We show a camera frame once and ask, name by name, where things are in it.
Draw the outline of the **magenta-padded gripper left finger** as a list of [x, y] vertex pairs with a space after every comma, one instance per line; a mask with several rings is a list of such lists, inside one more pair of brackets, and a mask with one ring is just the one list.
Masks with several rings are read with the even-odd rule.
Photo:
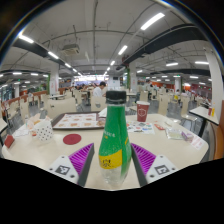
[[59, 156], [49, 166], [48, 171], [74, 184], [84, 187], [93, 155], [94, 144], [90, 143], [69, 156]]

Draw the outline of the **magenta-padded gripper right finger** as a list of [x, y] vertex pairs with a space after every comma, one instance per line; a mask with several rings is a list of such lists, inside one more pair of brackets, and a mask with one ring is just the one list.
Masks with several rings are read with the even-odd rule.
[[134, 143], [131, 144], [131, 147], [132, 158], [141, 187], [164, 178], [178, 170], [165, 155], [155, 155]]

